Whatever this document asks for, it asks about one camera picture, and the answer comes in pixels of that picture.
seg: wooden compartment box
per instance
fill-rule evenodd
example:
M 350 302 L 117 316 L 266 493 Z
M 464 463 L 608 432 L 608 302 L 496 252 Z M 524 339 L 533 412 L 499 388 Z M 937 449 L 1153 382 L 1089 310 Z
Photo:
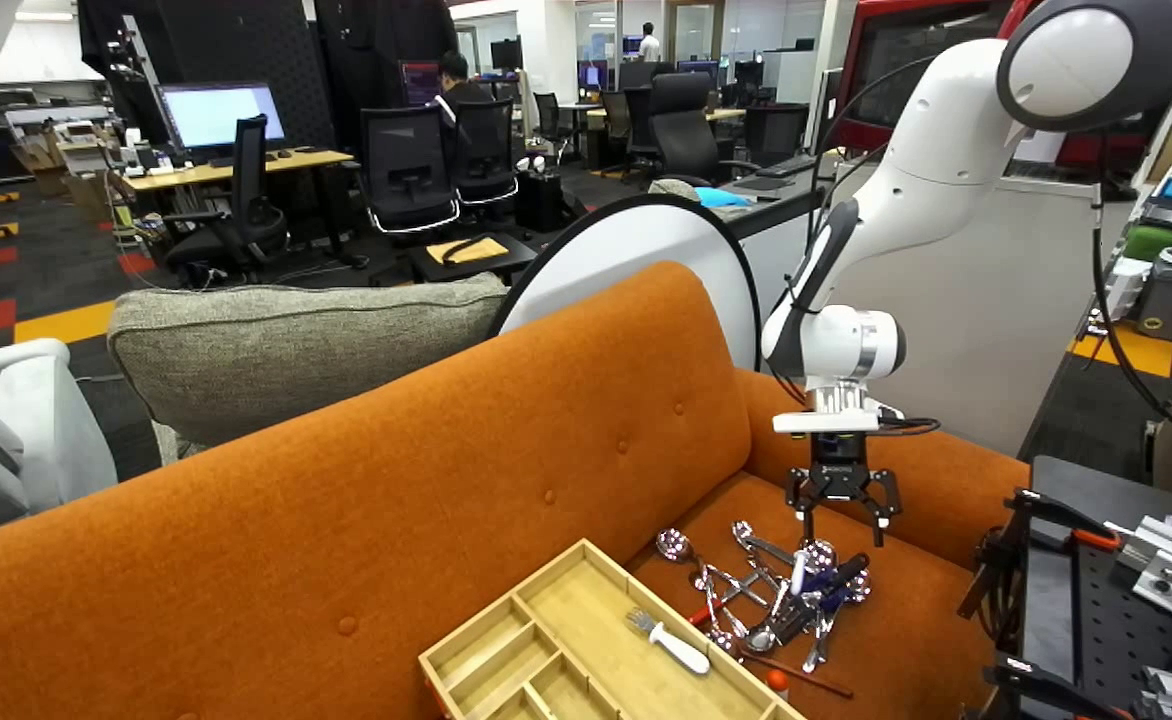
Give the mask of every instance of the wooden compartment box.
M 691 675 L 627 612 L 709 651 Z M 658 591 L 579 539 L 419 655 L 454 720 L 797 720 Z

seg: floor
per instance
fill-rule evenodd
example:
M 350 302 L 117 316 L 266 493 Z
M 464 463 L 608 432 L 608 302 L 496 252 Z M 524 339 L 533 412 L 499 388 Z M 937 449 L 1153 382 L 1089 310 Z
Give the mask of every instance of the floor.
M 585 210 L 640 194 L 640 175 L 603 175 L 569 167 L 563 194 Z M 126 385 L 103 350 L 112 302 L 130 290 L 173 283 L 137 246 L 112 242 L 101 205 L 85 189 L 54 182 L 22 183 L 18 205 L 0 205 L 0 225 L 22 225 L 22 238 L 0 242 L 0 345 L 27 336 L 61 336 L 72 345 L 72 372 L 91 401 L 119 477 L 155 470 L 147 412 Z M 386 246 L 361 238 L 361 271 L 317 271 L 319 283 L 386 283 L 395 280 Z M 1172 382 L 1153 376 L 1155 398 L 1172 398 Z M 1020 457 L 1051 454 L 1104 471 L 1143 482 L 1143 424 L 1155 412 L 1131 398 L 1120 372 L 1094 355 L 1059 355 L 1058 385 L 1020 449 Z

